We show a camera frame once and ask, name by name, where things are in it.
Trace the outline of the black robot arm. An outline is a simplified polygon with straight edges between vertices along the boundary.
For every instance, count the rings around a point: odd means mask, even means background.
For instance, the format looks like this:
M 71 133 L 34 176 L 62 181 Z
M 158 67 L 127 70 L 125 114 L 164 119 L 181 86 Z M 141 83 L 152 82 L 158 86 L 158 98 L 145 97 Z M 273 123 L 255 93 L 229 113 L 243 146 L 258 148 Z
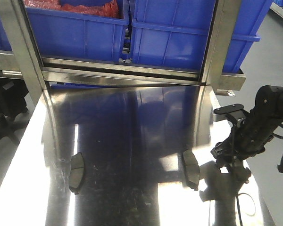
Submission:
M 233 104 L 214 109 L 213 116 L 215 121 L 228 120 L 233 125 L 229 137 L 211 151 L 217 165 L 230 164 L 234 158 L 243 161 L 254 157 L 265 151 L 283 123 L 283 87 L 261 87 L 249 112 L 242 104 Z

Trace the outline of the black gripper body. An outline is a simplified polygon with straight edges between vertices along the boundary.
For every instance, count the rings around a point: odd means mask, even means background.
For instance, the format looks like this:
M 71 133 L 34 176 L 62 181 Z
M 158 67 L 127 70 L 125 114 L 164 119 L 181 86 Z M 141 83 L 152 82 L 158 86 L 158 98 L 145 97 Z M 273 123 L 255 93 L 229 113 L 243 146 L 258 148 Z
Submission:
M 243 161 L 238 158 L 235 150 L 235 143 L 231 140 L 218 142 L 211 150 L 212 156 L 215 158 L 215 164 L 220 169 L 222 167 L 242 168 Z

